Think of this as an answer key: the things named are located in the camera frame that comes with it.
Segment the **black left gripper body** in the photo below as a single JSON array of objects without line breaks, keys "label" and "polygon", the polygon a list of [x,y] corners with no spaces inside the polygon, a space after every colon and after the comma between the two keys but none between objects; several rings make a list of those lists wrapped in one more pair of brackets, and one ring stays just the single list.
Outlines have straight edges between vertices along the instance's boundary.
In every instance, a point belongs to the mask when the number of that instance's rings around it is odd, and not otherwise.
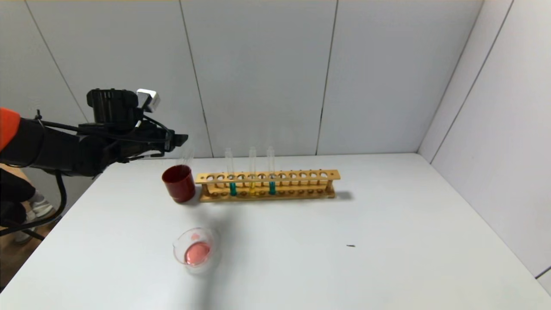
[{"label": "black left gripper body", "polygon": [[174,131],[168,129],[158,121],[142,121],[138,126],[138,136],[146,140],[160,140],[160,142],[145,143],[144,149],[152,152],[151,156],[164,156],[173,151]]}]

